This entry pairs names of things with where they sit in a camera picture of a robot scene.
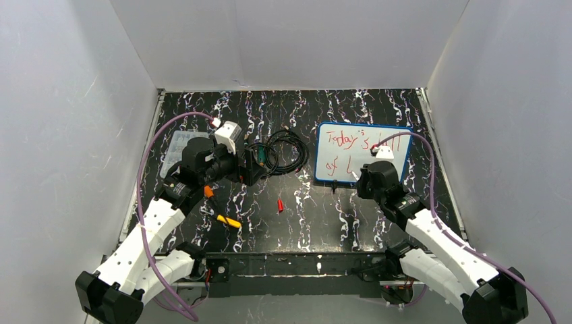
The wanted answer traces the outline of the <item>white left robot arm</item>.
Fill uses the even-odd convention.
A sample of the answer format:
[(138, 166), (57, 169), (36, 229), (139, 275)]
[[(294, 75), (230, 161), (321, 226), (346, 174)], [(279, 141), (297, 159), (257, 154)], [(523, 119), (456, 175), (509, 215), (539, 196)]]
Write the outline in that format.
[(100, 323), (136, 323), (144, 307), (175, 281), (191, 275), (204, 253), (180, 244), (160, 261), (154, 258), (170, 234), (204, 197), (204, 188), (222, 179), (251, 186), (266, 173), (251, 148), (241, 153), (203, 137), (188, 140), (181, 160), (139, 214), (130, 232), (98, 268), (82, 272), (75, 286), (83, 310)]

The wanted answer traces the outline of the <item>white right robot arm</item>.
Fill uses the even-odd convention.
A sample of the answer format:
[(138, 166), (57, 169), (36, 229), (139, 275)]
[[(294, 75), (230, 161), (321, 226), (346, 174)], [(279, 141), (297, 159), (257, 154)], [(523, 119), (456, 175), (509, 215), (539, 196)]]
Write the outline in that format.
[(419, 195), (404, 189), (392, 163), (363, 165), (356, 188), (360, 198), (375, 201), (389, 221), (429, 250), (408, 241), (388, 248), (386, 259), (398, 274), (440, 294), (466, 323), (518, 323), (529, 315), (522, 274), (513, 267), (502, 271), (477, 257)]

